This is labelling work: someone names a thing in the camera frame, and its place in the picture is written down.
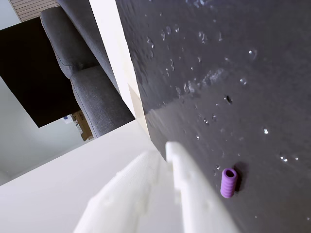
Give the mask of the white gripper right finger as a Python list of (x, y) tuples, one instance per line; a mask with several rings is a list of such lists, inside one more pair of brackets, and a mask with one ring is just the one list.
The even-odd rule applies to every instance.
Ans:
[(185, 233), (239, 233), (240, 229), (190, 153), (178, 142), (165, 145), (166, 161), (180, 196)]

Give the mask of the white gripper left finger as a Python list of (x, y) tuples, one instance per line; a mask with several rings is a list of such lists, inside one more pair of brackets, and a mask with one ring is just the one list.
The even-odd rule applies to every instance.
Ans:
[(116, 173), (88, 202), (76, 233), (182, 233), (173, 175), (157, 151)]

